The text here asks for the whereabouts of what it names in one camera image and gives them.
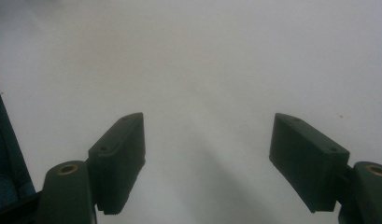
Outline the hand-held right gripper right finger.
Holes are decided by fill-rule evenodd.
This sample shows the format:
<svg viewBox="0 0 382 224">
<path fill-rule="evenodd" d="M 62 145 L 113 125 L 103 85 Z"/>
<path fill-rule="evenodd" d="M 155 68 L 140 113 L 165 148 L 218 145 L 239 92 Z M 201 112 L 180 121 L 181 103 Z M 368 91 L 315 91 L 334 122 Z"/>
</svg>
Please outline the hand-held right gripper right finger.
<svg viewBox="0 0 382 224">
<path fill-rule="evenodd" d="M 310 212 L 331 212 L 339 224 L 382 224 L 382 164 L 358 161 L 313 126 L 275 114 L 269 160 Z"/>
</svg>

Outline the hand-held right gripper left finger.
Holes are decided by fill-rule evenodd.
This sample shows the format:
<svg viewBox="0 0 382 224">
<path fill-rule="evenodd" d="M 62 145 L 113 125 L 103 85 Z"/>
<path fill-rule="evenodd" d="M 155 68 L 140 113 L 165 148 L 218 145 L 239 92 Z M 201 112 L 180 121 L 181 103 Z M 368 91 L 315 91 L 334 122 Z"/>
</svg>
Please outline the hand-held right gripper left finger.
<svg viewBox="0 0 382 224">
<path fill-rule="evenodd" d="M 145 164 L 144 118 L 119 119 L 88 151 L 45 177 L 35 224 L 97 224 L 96 213 L 119 214 Z"/>
</svg>

